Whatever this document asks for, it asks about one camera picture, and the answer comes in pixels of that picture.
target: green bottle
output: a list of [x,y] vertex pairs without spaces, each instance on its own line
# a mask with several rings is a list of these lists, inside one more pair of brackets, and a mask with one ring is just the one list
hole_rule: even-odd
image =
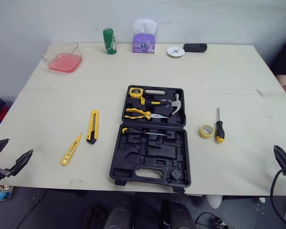
[[108,54],[116,54],[116,41],[112,28],[106,28],[103,30],[105,47]]

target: yellow pliers handle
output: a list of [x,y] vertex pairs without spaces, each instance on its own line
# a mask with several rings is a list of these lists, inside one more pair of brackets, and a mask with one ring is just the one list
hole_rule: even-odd
[[139,110],[137,108],[127,108],[126,112],[136,112],[136,113],[139,113],[139,114],[142,114],[142,115],[141,116],[137,116],[137,117],[131,117],[131,116],[125,115],[124,116],[125,118],[130,118],[130,119],[146,118],[148,121],[151,119],[151,117],[150,117],[151,113],[149,111],[144,112],[144,111]]

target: yellow tape measure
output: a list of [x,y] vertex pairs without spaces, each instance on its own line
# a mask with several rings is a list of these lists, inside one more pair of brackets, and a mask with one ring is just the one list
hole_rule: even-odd
[[210,125],[204,125],[200,128],[199,135],[202,138],[210,138],[214,135],[215,130]]
[[143,96],[143,88],[131,87],[129,89],[129,95],[131,98],[140,99]]

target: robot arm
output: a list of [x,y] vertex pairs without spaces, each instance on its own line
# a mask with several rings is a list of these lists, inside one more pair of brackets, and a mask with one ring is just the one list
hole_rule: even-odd
[[[9,139],[0,140],[0,152],[4,149],[6,144],[9,142]],[[5,177],[15,176],[17,175],[23,167],[28,163],[29,159],[31,158],[33,150],[22,154],[17,160],[15,165],[12,168],[2,169],[0,168],[0,180]]]

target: pliers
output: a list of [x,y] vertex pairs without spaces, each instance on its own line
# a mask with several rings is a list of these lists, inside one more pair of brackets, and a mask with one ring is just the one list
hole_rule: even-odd
[[131,117],[128,115],[124,116],[125,118],[130,118],[130,119],[146,118],[149,121],[151,118],[168,118],[168,117],[160,115],[160,114],[152,114],[149,111],[144,112],[144,111],[139,110],[137,108],[127,108],[126,112],[137,112],[139,114],[142,114],[141,116],[136,116],[136,117]]

